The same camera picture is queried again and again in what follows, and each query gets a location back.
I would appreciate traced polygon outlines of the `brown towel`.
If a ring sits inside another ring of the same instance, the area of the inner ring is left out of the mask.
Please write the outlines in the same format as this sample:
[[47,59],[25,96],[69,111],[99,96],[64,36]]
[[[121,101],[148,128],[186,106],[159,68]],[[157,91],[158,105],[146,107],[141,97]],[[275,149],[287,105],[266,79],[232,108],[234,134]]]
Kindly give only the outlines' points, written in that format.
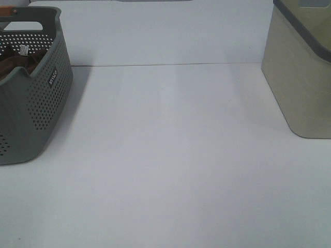
[[5,47],[4,52],[1,54],[1,80],[16,67],[23,67],[28,74],[31,74],[46,53],[46,49],[41,49],[29,56],[22,56],[8,44]]

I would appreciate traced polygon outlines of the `grey perforated plastic basket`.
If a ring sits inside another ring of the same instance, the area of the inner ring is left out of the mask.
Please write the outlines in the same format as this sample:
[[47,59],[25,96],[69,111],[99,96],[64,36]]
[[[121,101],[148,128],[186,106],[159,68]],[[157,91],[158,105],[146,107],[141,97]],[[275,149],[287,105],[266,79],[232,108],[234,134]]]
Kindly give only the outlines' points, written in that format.
[[46,145],[68,98],[73,73],[56,7],[15,7],[3,23],[37,22],[40,30],[1,30],[1,54],[9,44],[20,54],[47,53],[28,74],[14,68],[1,80],[1,165],[29,161]]

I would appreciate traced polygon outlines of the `beige plastic basket grey rim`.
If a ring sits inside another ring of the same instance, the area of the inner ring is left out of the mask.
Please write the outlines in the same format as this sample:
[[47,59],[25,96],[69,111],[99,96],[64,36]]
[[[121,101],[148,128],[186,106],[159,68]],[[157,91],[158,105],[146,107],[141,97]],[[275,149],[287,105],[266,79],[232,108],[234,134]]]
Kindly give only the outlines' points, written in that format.
[[330,1],[274,1],[261,69],[290,130],[330,138]]

